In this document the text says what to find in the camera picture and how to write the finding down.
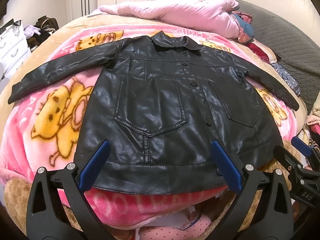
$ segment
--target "drawer handle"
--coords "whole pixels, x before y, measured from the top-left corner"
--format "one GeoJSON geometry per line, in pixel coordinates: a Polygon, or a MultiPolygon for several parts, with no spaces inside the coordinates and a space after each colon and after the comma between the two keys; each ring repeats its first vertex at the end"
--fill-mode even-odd
{"type": "Polygon", "coordinates": [[[11,55],[11,57],[15,57],[15,56],[18,54],[18,50],[19,50],[19,49],[17,49],[17,51],[16,51],[15,53],[13,53],[13,54],[11,55]]]}

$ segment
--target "polka dot fabric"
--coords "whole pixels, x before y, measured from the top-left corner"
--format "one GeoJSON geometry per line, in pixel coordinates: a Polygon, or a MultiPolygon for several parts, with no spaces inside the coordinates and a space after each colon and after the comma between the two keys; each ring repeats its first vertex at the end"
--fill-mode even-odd
{"type": "Polygon", "coordinates": [[[139,236],[140,240],[185,240],[199,237],[210,224],[209,217],[193,212],[190,222],[181,228],[142,227],[139,230],[139,236]]]}

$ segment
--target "white dresser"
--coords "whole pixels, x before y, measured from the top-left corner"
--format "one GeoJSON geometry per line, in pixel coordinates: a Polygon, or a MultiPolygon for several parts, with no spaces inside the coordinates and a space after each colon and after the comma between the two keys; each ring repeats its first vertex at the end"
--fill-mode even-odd
{"type": "Polygon", "coordinates": [[[10,25],[0,35],[0,69],[5,78],[10,79],[30,54],[22,25],[10,25]]]}

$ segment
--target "jacket sleeve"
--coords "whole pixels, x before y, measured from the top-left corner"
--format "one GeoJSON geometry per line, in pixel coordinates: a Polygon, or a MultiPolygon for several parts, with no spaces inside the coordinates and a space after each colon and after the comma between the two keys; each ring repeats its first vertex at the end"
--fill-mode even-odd
{"type": "Polygon", "coordinates": [[[84,70],[102,65],[111,67],[124,40],[76,51],[44,63],[26,74],[20,82],[12,86],[8,104],[84,70]]]}
{"type": "Polygon", "coordinates": [[[295,111],[299,109],[299,103],[295,100],[293,95],[273,76],[258,68],[254,64],[242,59],[240,57],[232,57],[227,53],[227,57],[231,63],[244,71],[245,76],[250,76],[253,80],[258,82],[273,93],[277,98],[284,101],[284,103],[295,111]]]}

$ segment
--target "black leather jacket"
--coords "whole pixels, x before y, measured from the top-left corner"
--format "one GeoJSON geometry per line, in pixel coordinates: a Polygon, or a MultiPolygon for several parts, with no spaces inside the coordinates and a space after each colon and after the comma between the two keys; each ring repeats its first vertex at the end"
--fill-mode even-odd
{"type": "Polygon", "coordinates": [[[289,107],[293,96],[272,76],[231,53],[163,32],[95,46],[47,62],[12,87],[17,101],[81,71],[103,66],[77,143],[77,161],[102,141],[111,155],[94,186],[137,194],[219,187],[210,145],[218,140],[260,167],[282,139],[262,98],[245,77],[289,107]]]}

